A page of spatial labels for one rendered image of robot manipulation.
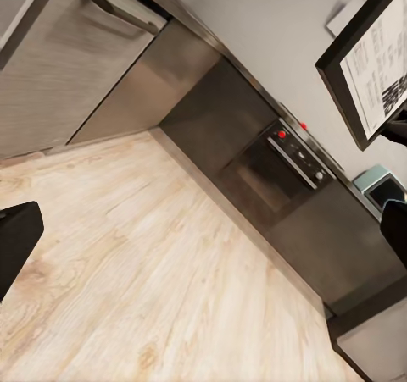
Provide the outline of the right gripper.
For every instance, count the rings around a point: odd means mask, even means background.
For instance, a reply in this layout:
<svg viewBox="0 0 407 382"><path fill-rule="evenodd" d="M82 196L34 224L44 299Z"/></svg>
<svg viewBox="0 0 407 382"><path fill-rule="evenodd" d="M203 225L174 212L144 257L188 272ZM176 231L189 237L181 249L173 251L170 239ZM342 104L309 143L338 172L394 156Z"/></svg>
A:
<svg viewBox="0 0 407 382"><path fill-rule="evenodd" d="M394 121L387 121L383 129L382 135L390 141L407 146L407 110L400 111Z"/></svg>

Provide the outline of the poster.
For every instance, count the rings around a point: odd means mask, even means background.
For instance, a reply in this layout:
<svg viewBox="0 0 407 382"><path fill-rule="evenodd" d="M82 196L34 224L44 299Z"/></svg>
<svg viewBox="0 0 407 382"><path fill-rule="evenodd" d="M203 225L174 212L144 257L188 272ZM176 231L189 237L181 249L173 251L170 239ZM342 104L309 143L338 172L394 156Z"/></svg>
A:
<svg viewBox="0 0 407 382"><path fill-rule="evenodd" d="M315 67L364 151L407 109L407 0L367 0Z"/></svg>

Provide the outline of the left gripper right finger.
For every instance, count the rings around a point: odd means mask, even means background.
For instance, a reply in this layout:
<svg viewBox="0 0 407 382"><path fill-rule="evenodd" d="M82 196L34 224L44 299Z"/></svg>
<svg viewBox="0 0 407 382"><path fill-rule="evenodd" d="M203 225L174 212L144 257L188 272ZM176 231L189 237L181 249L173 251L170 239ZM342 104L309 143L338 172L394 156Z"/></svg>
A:
<svg viewBox="0 0 407 382"><path fill-rule="evenodd" d="M380 231L407 269L407 204L387 201Z"/></svg>

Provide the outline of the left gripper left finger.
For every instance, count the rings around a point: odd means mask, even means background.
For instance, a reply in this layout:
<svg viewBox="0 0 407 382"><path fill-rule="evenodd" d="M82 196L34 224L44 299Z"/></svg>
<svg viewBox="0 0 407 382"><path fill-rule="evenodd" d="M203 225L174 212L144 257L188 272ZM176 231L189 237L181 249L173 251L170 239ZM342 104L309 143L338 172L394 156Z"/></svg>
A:
<svg viewBox="0 0 407 382"><path fill-rule="evenodd" d="M36 201L0 210L0 302L44 233Z"/></svg>

